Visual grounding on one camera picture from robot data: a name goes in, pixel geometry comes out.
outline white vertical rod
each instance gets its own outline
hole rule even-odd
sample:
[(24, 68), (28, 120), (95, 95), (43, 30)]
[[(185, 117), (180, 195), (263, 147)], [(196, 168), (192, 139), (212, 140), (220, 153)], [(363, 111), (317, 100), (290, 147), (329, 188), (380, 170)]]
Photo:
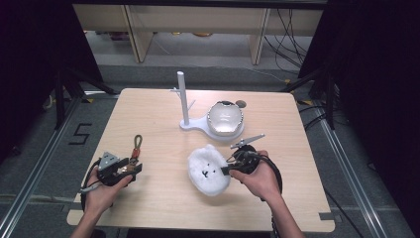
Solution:
[(189, 125), (189, 117), (188, 117), (188, 107), (186, 105), (186, 92), (185, 92), (185, 79), (183, 72), (178, 71), (178, 86), (179, 86), (179, 93), (181, 97), (181, 105), (182, 105), (182, 114), (184, 117), (184, 125)]

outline white circular base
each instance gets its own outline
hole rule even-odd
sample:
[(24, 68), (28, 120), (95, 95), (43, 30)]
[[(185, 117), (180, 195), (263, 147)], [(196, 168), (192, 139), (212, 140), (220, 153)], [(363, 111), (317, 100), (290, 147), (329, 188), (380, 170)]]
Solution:
[(219, 142), (233, 141), (233, 140), (237, 139), (239, 136), (241, 136), (242, 132), (244, 131), (244, 123), (242, 123), (241, 127), (238, 129), (238, 131), (234, 135), (232, 135), (232, 136), (218, 136), (210, 130), (210, 128), (207, 124), (207, 115), (205, 115), (205, 116), (203, 116), (202, 118), (199, 118), (199, 119), (191, 119), (190, 118), (188, 125), (185, 125), (184, 120), (181, 120), (181, 122), (179, 123), (179, 127), (182, 128), (185, 131), (200, 130), (200, 131), (206, 133), (207, 136), (210, 137), (211, 139), (213, 139), (215, 141), (219, 141)]

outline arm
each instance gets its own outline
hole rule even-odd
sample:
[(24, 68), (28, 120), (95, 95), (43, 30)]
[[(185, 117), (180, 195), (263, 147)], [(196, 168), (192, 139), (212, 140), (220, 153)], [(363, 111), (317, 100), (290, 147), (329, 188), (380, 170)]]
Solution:
[[(268, 156), (266, 151), (260, 151), (259, 154)], [(266, 162), (261, 161), (250, 175), (234, 170), (230, 170), (229, 173), (242, 182), (253, 195), (266, 201), (280, 237), (304, 237), (281, 196), (274, 172)]]
[[(98, 167), (95, 167), (87, 184), (93, 184), (98, 181), (97, 174)], [(127, 176), (113, 186), (100, 185), (96, 189), (89, 191), (86, 195), (84, 214), (70, 237), (89, 238), (102, 213), (112, 205), (118, 191), (125, 187), (131, 179), (132, 176)]]

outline white object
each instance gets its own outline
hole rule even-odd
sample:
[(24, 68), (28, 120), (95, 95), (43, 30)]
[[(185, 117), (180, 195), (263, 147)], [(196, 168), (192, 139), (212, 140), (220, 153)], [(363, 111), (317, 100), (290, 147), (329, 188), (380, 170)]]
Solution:
[(241, 128), (243, 121), (244, 114), (241, 108), (229, 101), (217, 102), (207, 114), (208, 126), (218, 136), (235, 135)]
[(239, 127), (237, 127), (236, 130), (233, 131), (233, 132), (230, 132), (230, 133), (229, 132), (228, 133), (215, 133), (216, 132), (215, 128), (214, 127), (210, 128), (210, 126), (209, 126), (209, 122), (208, 122), (209, 113), (207, 113), (206, 115), (204, 115), (203, 117), (198, 118), (198, 119), (189, 118), (188, 110), (194, 104), (195, 100), (193, 100), (192, 103), (189, 106), (187, 106), (184, 73), (182, 71), (179, 71), (177, 73), (177, 76), (178, 76), (179, 89), (174, 88), (171, 91), (176, 92), (178, 94), (179, 98), (181, 99), (183, 120), (180, 121), (179, 127), (182, 128), (182, 130), (185, 130), (185, 131), (200, 130), (200, 131), (204, 132), (205, 134), (207, 134), (207, 136), (210, 137), (211, 139), (213, 139), (215, 141), (219, 141), (219, 142), (231, 142), (231, 141), (237, 139), (242, 134), (242, 132), (244, 131), (243, 121), (241, 121)]
[(221, 168), (228, 163), (212, 145), (194, 150), (188, 158), (188, 174), (198, 190), (208, 196), (222, 193), (231, 181), (224, 176)]
[(177, 72), (178, 75), (178, 86), (182, 105), (183, 123), (185, 126), (189, 125), (188, 108), (186, 106), (186, 92), (185, 92), (185, 79), (182, 71)]

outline wooden table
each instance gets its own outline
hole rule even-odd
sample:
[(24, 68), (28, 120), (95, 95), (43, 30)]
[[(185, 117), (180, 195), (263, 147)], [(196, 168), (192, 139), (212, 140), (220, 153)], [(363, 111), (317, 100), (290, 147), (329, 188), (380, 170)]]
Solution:
[[(104, 212), (99, 226), (270, 231), (271, 214), (265, 202), (232, 179), (220, 195), (202, 194), (190, 181), (190, 153), (214, 145), (229, 158), (231, 144), (241, 138), (265, 133), (254, 141), (267, 150), (281, 171), (283, 197), (303, 231), (331, 232), (333, 220), (294, 98), (288, 93), (187, 90), (188, 101), (196, 100), (190, 118), (201, 118), (219, 100), (244, 100), (245, 129), (229, 143), (212, 141), (201, 131), (183, 131), (181, 103), (174, 92), (163, 89), (124, 89), (102, 135), (92, 163), (110, 152), (130, 157), (136, 134), (143, 135), (140, 161), (143, 171), (122, 189), (114, 205)], [(71, 209), (67, 222), (76, 225), (81, 210)]]

